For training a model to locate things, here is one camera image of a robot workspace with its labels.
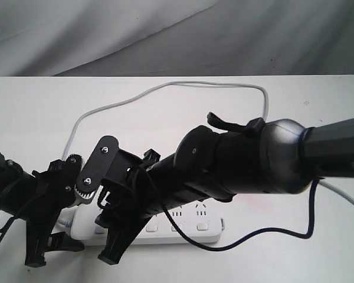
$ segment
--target electrical outlet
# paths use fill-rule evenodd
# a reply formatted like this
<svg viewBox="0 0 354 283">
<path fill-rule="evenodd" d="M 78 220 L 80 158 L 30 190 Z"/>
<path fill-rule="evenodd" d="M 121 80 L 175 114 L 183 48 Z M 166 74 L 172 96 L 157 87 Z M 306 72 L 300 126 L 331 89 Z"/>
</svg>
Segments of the electrical outlet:
<svg viewBox="0 0 354 283">
<path fill-rule="evenodd" d="M 94 223 L 100 214 L 97 197 L 89 205 L 80 205 L 71 227 L 71 237 L 86 246 L 105 245 L 107 229 Z M 217 242 L 224 230 L 224 220 L 212 205 L 193 202 L 169 211 L 176 224 L 184 233 L 200 243 Z M 186 243 L 171 225 L 164 213 L 155 215 L 138 234 L 132 245 Z"/>
</svg>

